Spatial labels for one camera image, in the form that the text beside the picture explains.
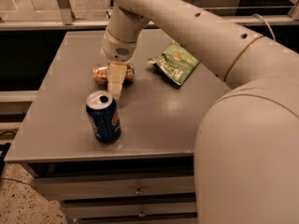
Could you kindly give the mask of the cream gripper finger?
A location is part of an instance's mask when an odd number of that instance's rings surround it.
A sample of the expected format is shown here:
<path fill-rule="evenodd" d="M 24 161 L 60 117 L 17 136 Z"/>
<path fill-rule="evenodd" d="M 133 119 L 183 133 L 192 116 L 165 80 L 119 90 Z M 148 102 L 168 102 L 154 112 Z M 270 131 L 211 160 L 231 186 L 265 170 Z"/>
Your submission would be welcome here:
<path fill-rule="evenodd" d="M 121 96 L 122 83 L 125 79 L 127 66 L 125 62 L 113 61 L 108 66 L 107 89 L 115 99 Z"/>

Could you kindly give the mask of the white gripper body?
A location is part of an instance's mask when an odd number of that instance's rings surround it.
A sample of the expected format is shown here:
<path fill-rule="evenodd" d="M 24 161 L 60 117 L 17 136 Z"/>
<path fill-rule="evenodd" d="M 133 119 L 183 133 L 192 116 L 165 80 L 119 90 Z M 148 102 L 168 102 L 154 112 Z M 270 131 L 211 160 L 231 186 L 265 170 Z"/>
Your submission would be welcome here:
<path fill-rule="evenodd" d="M 135 31 L 107 28 L 103 38 L 103 51 L 113 61 L 128 61 L 134 54 L 137 44 Z"/>

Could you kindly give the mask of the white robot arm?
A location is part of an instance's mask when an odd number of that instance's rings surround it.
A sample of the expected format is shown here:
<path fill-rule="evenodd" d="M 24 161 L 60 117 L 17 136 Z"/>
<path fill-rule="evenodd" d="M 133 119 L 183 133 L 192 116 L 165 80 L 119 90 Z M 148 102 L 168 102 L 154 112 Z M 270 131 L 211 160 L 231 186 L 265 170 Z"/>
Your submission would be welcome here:
<path fill-rule="evenodd" d="M 109 59 L 153 21 L 230 87 L 196 135 L 199 224 L 299 224 L 297 53 L 181 0 L 114 3 Z"/>

